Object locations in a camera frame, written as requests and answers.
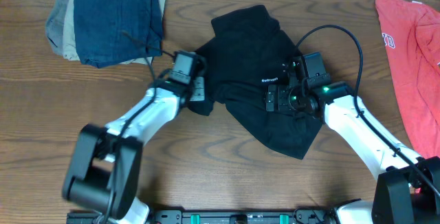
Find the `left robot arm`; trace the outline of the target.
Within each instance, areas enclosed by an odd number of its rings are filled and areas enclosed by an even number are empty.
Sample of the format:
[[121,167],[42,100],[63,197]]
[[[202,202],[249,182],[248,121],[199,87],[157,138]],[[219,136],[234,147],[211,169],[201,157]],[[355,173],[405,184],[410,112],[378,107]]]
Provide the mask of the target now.
[[62,196],[86,212],[70,212],[67,223],[147,223],[150,208],[136,197],[143,148],[193,96],[204,95],[206,59],[178,51],[173,60],[128,112],[79,132]]

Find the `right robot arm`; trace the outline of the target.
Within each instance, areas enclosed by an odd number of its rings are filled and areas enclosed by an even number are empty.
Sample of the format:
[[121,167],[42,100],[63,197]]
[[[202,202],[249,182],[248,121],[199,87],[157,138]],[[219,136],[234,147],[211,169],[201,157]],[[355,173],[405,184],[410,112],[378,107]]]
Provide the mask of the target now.
[[286,70],[286,85],[267,88],[267,111],[320,120],[349,144],[377,182],[372,201],[348,201],[318,222],[438,223],[439,158],[425,159],[401,143],[347,83],[331,80],[319,54],[296,57]]

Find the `red t-shirt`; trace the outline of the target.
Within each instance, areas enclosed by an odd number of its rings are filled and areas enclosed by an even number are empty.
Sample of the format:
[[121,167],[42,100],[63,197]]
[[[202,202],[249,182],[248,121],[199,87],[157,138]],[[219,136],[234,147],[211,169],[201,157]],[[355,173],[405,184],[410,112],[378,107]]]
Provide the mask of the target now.
[[375,0],[399,112],[412,147],[439,155],[439,12],[405,0]]

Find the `black t-shirt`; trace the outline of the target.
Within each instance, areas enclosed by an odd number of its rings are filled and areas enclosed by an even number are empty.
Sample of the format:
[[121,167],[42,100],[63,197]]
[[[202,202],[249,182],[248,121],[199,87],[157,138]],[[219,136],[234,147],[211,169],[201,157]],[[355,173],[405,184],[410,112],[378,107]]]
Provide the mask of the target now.
[[188,108],[208,116],[216,102],[266,147],[303,159],[322,124],[296,111],[266,109],[269,85],[288,84],[287,65],[299,52],[264,5],[211,21],[214,38],[196,49],[207,61],[205,99]]

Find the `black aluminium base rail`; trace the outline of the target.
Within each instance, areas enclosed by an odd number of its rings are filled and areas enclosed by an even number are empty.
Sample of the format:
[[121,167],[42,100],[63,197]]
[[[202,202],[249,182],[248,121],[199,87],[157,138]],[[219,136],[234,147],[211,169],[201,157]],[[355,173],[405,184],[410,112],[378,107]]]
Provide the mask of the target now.
[[124,218],[119,223],[140,224],[337,224],[336,217],[325,210],[301,208],[292,212],[182,212],[160,210],[145,219]]

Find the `navy folded trousers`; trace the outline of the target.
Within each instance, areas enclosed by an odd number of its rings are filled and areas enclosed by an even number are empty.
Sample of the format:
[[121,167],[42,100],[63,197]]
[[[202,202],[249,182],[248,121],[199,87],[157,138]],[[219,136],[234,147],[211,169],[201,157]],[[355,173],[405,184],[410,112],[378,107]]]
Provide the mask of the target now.
[[162,54],[159,0],[74,0],[73,20],[84,65],[103,68]]

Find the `grey folded trousers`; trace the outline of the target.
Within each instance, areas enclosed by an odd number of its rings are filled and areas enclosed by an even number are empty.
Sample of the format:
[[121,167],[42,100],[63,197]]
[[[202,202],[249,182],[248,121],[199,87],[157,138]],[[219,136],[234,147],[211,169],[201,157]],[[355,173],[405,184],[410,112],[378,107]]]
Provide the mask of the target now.
[[52,11],[45,22],[45,35],[52,51],[63,55],[63,29],[69,0],[55,0]]

